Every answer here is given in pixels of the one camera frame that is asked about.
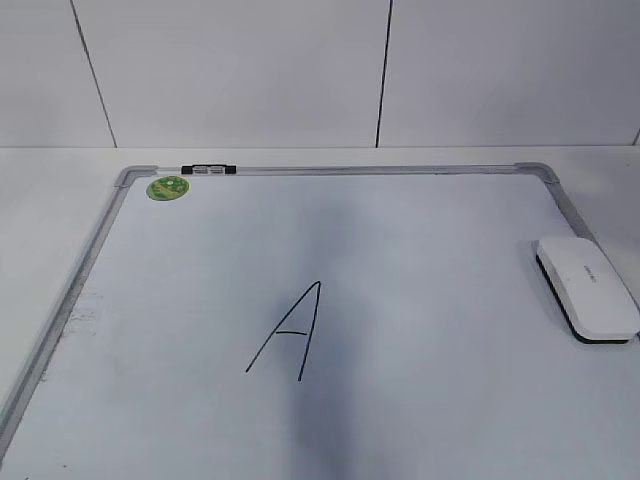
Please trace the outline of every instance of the green magnet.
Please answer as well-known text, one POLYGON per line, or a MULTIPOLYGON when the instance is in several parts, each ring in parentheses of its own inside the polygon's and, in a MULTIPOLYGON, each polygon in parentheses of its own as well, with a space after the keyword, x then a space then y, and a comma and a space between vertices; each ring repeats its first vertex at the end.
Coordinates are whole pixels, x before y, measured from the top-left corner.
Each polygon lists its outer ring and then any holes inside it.
POLYGON ((182 177, 162 177, 154 180, 147 188, 147 195, 152 200, 175 200, 189 191, 189 182, 182 177))

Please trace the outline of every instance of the white table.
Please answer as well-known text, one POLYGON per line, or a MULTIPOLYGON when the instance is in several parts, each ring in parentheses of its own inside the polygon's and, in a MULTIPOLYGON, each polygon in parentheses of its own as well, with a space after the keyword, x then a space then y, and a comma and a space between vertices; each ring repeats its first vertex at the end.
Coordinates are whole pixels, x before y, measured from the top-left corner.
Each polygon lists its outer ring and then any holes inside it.
POLYGON ((551 166, 640 299, 640 148, 528 147, 318 150, 0 149, 0 405, 129 165, 551 166))

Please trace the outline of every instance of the whiteboard eraser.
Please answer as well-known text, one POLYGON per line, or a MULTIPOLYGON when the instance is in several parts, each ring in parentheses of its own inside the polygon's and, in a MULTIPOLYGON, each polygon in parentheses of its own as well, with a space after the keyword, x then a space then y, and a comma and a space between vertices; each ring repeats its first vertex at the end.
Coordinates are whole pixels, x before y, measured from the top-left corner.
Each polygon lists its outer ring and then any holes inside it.
POLYGON ((638 307, 596 244, 585 238, 546 237, 539 240, 536 254, 578 340, 626 343, 640 332, 638 307))

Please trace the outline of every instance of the white wall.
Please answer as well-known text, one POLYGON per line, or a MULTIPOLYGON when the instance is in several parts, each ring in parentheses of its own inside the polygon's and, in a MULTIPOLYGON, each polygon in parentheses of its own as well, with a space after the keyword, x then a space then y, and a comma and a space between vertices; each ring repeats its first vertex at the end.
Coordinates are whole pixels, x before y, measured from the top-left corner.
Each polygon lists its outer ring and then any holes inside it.
POLYGON ((382 146, 630 145, 638 0, 396 0, 382 146))
POLYGON ((373 146, 388 0, 76 0, 119 146, 373 146))
MULTIPOLYGON (((389 0, 74 0, 124 147, 373 146, 389 0)), ((640 1, 395 0, 381 146, 629 145, 640 1)), ((69 0, 0 2, 0 146, 110 146, 69 0)))
POLYGON ((0 2, 0 146, 112 146, 67 0, 0 2))

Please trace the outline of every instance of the whiteboard surface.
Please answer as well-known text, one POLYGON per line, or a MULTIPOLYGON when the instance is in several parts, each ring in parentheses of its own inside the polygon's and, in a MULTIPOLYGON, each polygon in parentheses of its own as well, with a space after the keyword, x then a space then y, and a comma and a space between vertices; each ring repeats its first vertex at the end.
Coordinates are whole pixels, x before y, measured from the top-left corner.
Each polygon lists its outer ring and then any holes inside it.
POLYGON ((638 477, 637 341, 571 337, 537 178, 190 181, 131 187, 0 479, 638 477), (298 335, 245 373, 318 280, 302 381, 298 335))

